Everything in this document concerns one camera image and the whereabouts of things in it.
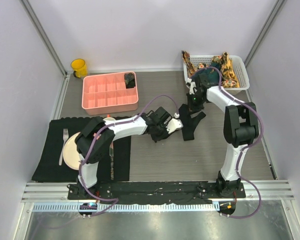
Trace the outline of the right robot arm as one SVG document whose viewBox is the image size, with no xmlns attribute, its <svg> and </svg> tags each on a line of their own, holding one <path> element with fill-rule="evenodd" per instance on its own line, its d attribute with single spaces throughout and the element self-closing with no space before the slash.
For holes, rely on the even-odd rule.
<svg viewBox="0 0 300 240">
<path fill-rule="evenodd" d="M 222 168 L 215 183 L 216 193 L 223 198 L 230 198 L 240 189 L 241 169 L 250 145 L 259 137 L 256 105 L 245 103 L 228 93 L 218 83 L 208 80 L 203 74 L 190 78 L 188 103 L 191 110 L 203 108 L 203 104 L 215 104 L 224 113 L 223 136 L 227 150 Z"/>
</svg>

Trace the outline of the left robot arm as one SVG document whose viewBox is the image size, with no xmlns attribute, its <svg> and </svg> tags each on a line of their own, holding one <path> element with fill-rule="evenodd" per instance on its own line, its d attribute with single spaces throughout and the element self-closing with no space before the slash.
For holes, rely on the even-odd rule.
<svg viewBox="0 0 300 240">
<path fill-rule="evenodd" d="M 130 179 L 130 146 L 132 136 L 148 134 L 154 142 L 171 135 L 167 126 L 169 113 L 142 113 L 129 118 L 105 120 L 99 116 L 76 137 L 79 165 L 79 194 L 90 200 L 97 192 L 97 182 L 124 182 Z"/>
</svg>

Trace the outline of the black tie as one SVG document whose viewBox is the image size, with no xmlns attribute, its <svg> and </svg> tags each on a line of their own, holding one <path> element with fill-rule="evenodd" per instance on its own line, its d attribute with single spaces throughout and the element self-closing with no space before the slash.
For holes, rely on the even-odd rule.
<svg viewBox="0 0 300 240">
<path fill-rule="evenodd" d="M 184 141 L 191 141 L 195 139 L 194 132 L 202 119 L 206 117 L 204 112 L 199 112 L 195 117 L 191 117 L 189 107 L 186 104 L 182 104 L 178 109 L 179 119 L 181 120 L 183 127 L 182 137 Z"/>
</svg>

